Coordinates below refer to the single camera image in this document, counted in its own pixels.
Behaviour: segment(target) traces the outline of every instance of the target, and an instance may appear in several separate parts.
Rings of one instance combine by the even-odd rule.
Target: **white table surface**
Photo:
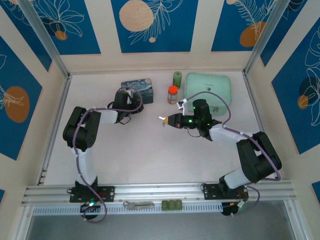
[[[184,79],[192,70],[183,70],[179,90],[183,98]],[[231,80],[232,118],[227,124],[234,129],[256,133],[258,123],[239,71],[202,73],[226,75]],[[177,106],[167,103],[168,87],[173,71],[131,71],[107,74],[74,75],[66,98],[60,125],[49,161],[45,185],[73,185],[77,176],[71,149],[63,140],[66,123],[76,106],[104,107],[112,102],[121,82],[150,78],[153,103],[131,116],[127,125],[100,124],[97,139],[92,147],[92,164],[99,184],[153,184],[218,181],[219,178],[240,166],[238,152],[219,142],[188,135],[186,129],[163,127],[159,116],[178,113]],[[213,118],[223,121],[223,116]],[[197,135],[197,130],[190,130]]]

